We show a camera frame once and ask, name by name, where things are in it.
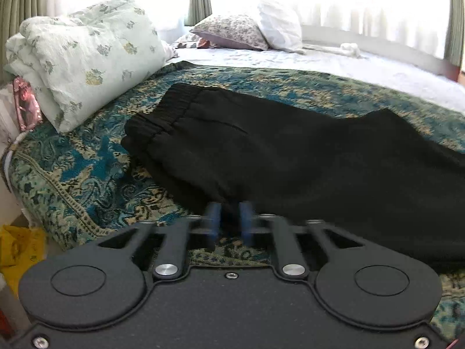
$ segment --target black pants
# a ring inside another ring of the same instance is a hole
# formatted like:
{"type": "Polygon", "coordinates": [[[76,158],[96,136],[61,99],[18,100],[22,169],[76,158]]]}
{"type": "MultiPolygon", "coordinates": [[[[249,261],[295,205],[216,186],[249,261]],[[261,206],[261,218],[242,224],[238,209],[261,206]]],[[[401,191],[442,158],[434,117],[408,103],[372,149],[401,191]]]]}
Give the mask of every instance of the black pants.
{"type": "Polygon", "coordinates": [[[324,219],[422,260],[465,259],[465,155],[390,110],[336,119],[176,84],[126,134],[128,152],[196,213],[249,200],[258,213],[324,219]]]}

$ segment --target pink plastic bag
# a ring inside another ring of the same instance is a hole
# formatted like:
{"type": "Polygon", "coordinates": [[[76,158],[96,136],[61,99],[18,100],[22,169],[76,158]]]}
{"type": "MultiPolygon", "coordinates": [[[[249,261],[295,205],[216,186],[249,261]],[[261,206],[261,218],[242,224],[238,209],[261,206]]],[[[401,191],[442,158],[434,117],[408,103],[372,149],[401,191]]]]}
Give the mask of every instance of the pink plastic bag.
{"type": "Polygon", "coordinates": [[[31,84],[17,76],[13,80],[13,93],[15,94],[16,112],[21,131],[32,130],[42,123],[42,113],[31,84]]]}

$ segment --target teal patterned blanket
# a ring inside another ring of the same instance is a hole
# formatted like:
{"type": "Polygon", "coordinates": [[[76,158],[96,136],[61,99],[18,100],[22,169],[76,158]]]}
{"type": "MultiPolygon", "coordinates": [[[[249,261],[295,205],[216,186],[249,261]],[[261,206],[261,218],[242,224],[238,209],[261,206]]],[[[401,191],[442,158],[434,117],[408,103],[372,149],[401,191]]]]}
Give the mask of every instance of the teal patterned blanket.
{"type": "MultiPolygon", "coordinates": [[[[125,122],[139,111],[153,110],[173,83],[218,86],[335,117],[389,108],[423,135],[465,152],[462,114],[395,90],[319,72],[170,64],[71,133],[57,134],[45,123],[15,149],[10,165],[15,193],[62,248],[138,220],[162,225],[188,213],[120,144],[125,122]]],[[[214,252],[196,250],[191,260],[259,266],[268,257],[239,240],[222,239],[214,252]]],[[[465,273],[441,277],[444,294],[433,324],[453,338],[465,327],[465,273]]]]}

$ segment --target white bed sheet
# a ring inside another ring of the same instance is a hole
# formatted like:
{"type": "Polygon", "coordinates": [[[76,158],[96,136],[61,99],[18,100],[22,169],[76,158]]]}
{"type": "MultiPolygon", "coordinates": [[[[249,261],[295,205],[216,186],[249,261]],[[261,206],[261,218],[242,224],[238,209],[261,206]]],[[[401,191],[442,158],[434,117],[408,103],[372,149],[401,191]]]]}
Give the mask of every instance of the white bed sheet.
{"type": "Polygon", "coordinates": [[[465,114],[465,88],[462,85],[413,65],[369,53],[362,53],[362,58],[348,58],[319,51],[307,51],[306,55],[275,50],[187,48],[176,51],[180,57],[169,63],[187,60],[199,65],[326,72],[409,93],[465,114]]]}

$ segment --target yellow bag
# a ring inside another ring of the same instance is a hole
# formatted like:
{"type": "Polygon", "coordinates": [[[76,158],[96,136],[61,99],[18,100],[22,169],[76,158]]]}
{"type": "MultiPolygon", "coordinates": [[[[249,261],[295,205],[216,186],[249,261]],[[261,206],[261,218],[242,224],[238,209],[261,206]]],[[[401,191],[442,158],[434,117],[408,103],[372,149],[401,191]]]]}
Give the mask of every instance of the yellow bag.
{"type": "Polygon", "coordinates": [[[41,228],[0,227],[0,272],[16,296],[26,270],[45,258],[46,237],[41,228]]]}

